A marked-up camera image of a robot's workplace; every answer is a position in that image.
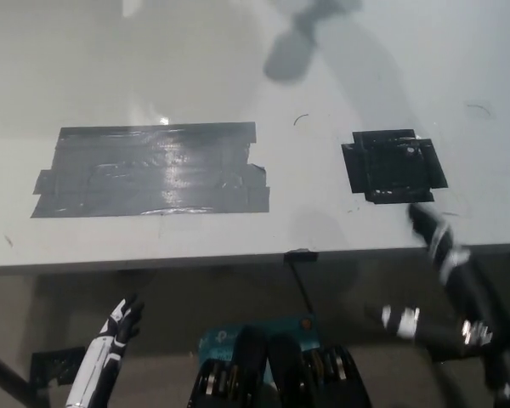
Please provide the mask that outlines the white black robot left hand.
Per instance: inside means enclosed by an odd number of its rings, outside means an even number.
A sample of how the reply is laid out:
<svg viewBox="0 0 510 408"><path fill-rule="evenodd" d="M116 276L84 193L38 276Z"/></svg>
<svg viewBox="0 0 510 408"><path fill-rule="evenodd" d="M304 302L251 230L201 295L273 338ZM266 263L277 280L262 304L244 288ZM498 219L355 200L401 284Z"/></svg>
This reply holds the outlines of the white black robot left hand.
<svg viewBox="0 0 510 408"><path fill-rule="evenodd" d="M129 342L139 334L145 304L135 295L113 309L89 344L65 402L67 407L106 407Z"/></svg>

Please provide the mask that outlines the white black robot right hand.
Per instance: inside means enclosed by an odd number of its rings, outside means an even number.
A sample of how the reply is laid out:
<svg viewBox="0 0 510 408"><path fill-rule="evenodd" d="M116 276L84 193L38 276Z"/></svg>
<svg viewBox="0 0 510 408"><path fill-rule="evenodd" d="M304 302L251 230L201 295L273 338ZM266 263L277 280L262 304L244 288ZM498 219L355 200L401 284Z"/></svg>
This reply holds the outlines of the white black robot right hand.
<svg viewBox="0 0 510 408"><path fill-rule="evenodd" d="M408 216L413 232L425 242L428 256L445 286L451 273L468 263L471 252L456 243L450 225L423 204L411 203Z"/></svg>

